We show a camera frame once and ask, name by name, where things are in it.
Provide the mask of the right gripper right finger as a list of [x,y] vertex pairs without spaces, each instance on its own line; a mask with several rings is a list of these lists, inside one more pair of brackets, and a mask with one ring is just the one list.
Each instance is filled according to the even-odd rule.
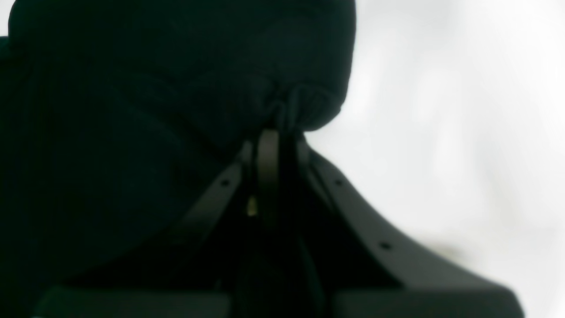
[[507,287],[438,256],[379,215],[345,175],[295,146],[305,202],[313,214],[312,251],[329,285],[333,318],[522,318]]

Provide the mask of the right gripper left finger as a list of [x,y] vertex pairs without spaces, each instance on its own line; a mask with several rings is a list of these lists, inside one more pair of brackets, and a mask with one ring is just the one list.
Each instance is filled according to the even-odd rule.
[[79,282],[49,291],[36,309],[37,318],[228,318],[232,294],[212,286],[204,288],[184,280],[175,282],[179,270],[204,279],[217,261],[205,262],[207,253],[219,252],[217,240],[226,233],[221,221],[230,215],[257,210],[246,185],[266,186],[266,211],[277,210],[280,133],[264,129],[247,140],[234,161],[211,183],[198,201],[166,231],[143,248],[111,264],[105,273],[90,272]]

